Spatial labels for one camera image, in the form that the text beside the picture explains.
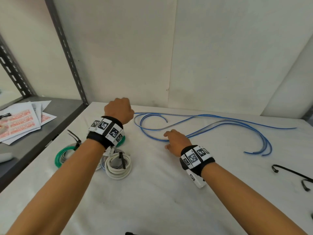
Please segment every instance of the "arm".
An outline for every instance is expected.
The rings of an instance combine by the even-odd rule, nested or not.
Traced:
[[[170,141],[165,148],[177,157],[185,147],[192,145],[176,130],[167,131],[164,136]],[[207,164],[201,176],[248,234],[306,234],[264,197],[217,163]]]
[[[104,110],[105,115],[122,124],[134,116],[127,98],[115,99]],[[104,152],[102,144],[87,139],[38,191],[7,235],[60,234],[80,203]]]

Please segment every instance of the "person's left arm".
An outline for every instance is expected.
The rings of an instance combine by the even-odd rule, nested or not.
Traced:
[[[105,106],[105,115],[129,122],[134,111],[127,98]],[[7,235],[60,234],[82,199],[105,152],[102,144],[87,139],[38,191]]]

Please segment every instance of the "forearm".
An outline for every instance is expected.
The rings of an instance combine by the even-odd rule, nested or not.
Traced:
[[[104,151],[100,143],[87,139],[29,202],[7,235],[60,234]]]
[[[206,165],[201,176],[248,234],[306,234],[264,197],[217,163]]]

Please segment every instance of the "stack of paper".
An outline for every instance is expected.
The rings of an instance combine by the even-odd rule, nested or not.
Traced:
[[[2,118],[0,125],[7,130],[0,134],[0,142],[10,145],[24,135],[41,129],[45,123],[56,118],[43,110],[51,101],[17,103],[0,111],[0,115],[10,113],[12,116]]]

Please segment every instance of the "gray shelf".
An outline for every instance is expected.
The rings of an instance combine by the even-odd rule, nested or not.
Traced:
[[[31,96],[20,102],[49,100],[51,102],[44,112],[57,116],[57,118],[41,126],[40,130],[27,134],[11,145],[0,143],[0,153],[12,153],[14,157],[8,162],[0,163],[0,192],[84,110],[81,100]]]

